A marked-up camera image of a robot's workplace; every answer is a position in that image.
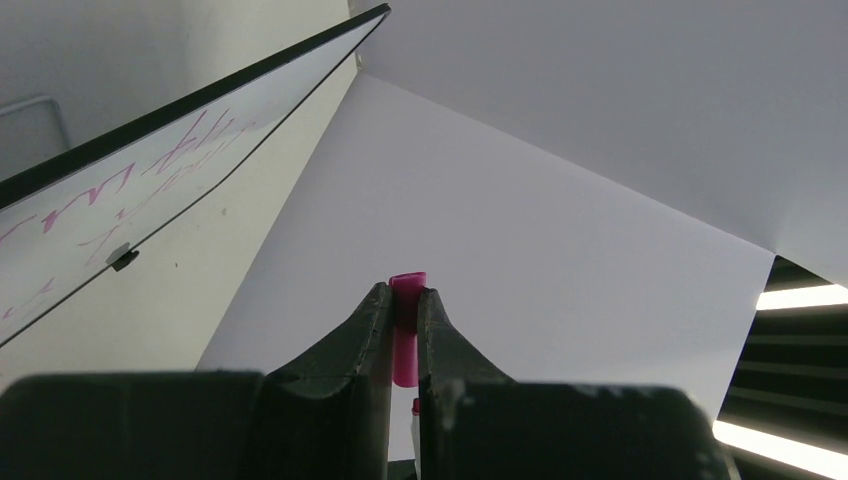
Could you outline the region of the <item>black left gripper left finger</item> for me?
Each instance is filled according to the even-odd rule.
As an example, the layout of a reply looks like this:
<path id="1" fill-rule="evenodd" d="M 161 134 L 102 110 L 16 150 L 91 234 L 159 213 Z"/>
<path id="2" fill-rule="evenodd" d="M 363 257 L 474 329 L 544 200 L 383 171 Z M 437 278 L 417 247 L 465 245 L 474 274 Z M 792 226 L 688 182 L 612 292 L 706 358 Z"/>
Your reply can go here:
<path id="1" fill-rule="evenodd" d="M 383 479 L 392 292 L 255 371 L 35 375 L 1 397 L 5 479 Z"/>

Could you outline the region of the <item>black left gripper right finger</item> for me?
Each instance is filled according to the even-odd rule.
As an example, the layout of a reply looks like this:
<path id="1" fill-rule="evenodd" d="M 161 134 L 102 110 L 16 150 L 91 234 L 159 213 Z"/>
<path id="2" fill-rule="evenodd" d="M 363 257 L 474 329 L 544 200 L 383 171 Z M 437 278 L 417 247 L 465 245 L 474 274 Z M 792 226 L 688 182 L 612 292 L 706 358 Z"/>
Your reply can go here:
<path id="1" fill-rule="evenodd" d="M 680 390 L 517 381 L 452 325 L 434 289 L 420 297 L 417 327 L 426 479 L 738 477 Z"/>

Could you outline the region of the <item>magenta marker cap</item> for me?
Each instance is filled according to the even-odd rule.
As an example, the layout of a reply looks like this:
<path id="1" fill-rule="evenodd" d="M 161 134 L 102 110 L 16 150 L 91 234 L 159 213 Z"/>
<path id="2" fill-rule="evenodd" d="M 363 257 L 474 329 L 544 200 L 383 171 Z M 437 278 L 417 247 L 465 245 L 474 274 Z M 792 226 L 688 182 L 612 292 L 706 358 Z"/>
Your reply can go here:
<path id="1" fill-rule="evenodd" d="M 426 288 L 425 272 L 391 277 L 394 331 L 392 380 L 401 388 L 418 385 L 417 321 L 419 300 Z"/>

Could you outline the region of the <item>black framed whiteboard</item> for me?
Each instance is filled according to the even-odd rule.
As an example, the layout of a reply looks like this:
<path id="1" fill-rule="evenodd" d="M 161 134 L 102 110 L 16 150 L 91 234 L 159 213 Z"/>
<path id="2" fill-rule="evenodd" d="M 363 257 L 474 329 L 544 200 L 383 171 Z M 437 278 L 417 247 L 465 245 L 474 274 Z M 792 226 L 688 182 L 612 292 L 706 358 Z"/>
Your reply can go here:
<path id="1" fill-rule="evenodd" d="M 219 187 L 385 21 L 380 4 L 1 184 L 9 342 Z"/>

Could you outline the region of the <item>magenta whiteboard marker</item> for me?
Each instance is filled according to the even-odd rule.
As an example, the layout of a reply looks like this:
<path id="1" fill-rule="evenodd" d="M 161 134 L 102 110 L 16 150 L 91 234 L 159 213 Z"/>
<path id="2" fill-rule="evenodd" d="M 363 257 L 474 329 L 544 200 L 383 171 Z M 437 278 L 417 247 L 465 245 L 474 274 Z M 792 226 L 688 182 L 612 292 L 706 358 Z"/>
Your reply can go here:
<path id="1" fill-rule="evenodd" d="M 414 398 L 411 407 L 411 439 L 414 449 L 414 469 L 415 476 L 418 480 L 422 479 L 421 474 L 421 434 L 420 434 L 420 399 Z"/>

